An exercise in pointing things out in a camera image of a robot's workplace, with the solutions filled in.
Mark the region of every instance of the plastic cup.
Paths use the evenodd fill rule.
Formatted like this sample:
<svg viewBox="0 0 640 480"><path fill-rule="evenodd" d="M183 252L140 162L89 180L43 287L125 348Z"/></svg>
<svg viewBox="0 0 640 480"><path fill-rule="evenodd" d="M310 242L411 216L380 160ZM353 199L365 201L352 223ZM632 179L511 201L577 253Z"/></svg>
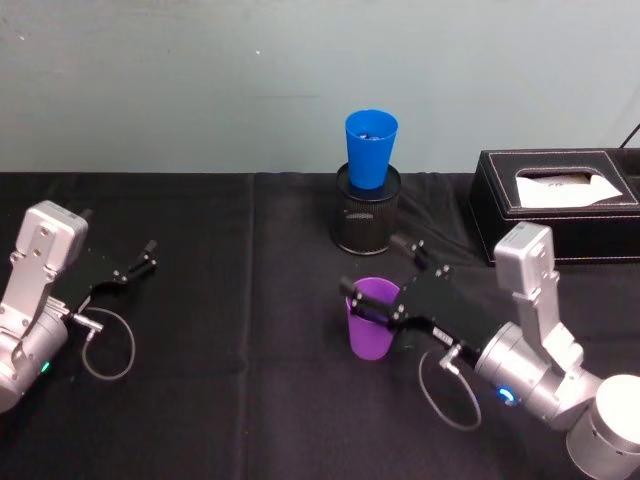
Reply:
<svg viewBox="0 0 640 480"><path fill-rule="evenodd" d="M377 277L362 278L355 282L355 285L363 294L385 303L393 303L400 291L389 280ZM346 302L351 350L363 360L380 360L391 347L393 332L383 325L352 314L350 299Z"/></svg>
<svg viewBox="0 0 640 480"><path fill-rule="evenodd" d="M347 117L349 181L363 190L384 184L398 122L381 110L360 110Z"/></svg>

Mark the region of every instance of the robotic arm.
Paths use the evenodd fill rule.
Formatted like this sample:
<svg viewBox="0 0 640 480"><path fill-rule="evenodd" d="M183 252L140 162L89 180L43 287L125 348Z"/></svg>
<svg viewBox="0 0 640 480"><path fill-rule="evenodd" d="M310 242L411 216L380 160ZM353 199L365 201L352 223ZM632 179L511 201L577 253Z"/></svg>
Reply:
<svg viewBox="0 0 640 480"><path fill-rule="evenodd" d="M551 428L568 431L569 455L587 475L624 479L640 466L640 378L603 381L582 368L583 349L559 317L549 227L522 222L495 247L498 283L512 292L519 324L499 322L463 297L448 265L429 265L422 242L394 240L422 273L392 305L343 279L341 292L358 315L391 330L431 334L448 348L443 368L455 369L452 361L460 357L507 405L522 405Z"/></svg>
<svg viewBox="0 0 640 480"><path fill-rule="evenodd" d="M46 370L67 340L66 320L89 328L87 344L102 330L101 324L81 314L95 292L126 287L134 277L155 268L152 248L147 248L134 270L122 270L128 277L113 271L113 278L106 282L67 280L62 274L80 256L88 228L85 218L49 201L25 214L10 256L13 271L0 303L0 413L16 405ZM69 292L71 306L50 296L54 282Z"/></svg>

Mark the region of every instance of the white tissue paper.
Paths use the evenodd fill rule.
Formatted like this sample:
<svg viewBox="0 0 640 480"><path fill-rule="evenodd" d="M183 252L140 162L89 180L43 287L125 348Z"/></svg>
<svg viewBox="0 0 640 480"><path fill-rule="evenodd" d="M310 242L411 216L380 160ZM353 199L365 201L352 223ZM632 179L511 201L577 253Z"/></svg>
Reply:
<svg viewBox="0 0 640 480"><path fill-rule="evenodd" d="M586 207L622 195L601 175L578 173L552 177L516 177L520 205L524 208Z"/></svg>

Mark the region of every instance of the black mesh container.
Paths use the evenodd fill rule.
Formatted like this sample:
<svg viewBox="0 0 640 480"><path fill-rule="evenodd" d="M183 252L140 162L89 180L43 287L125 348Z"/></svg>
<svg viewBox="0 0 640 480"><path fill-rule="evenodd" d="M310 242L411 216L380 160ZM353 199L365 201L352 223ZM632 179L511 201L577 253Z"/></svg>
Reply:
<svg viewBox="0 0 640 480"><path fill-rule="evenodd" d="M349 182L347 165L338 170L338 206L333 238L340 248L357 255L375 255L389 248L395 228L400 174L389 166L384 185L361 190Z"/></svg>

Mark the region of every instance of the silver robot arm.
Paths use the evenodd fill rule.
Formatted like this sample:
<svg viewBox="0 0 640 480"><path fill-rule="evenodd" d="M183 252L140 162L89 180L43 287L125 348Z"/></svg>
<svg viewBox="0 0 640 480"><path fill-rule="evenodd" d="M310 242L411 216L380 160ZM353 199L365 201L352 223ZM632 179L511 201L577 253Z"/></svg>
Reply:
<svg viewBox="0 0 640 480"><path fill-rule="evenodd" d="M560 321L549 227L522 222L495 247L498 283L512 292L519 323L487 344L476 372L505 403L522 405L551 428L587 475L627 478L640 466L640 378L606 380L582 368L583 349Z"/></svg>
<svg viewBox="0 0 640 480"><path fill-rule="evenodd" d="M78 257L87 221L49 202L27 210L0 304L0 412L12 408L67 339L64 303L49 296Z"/></svg>

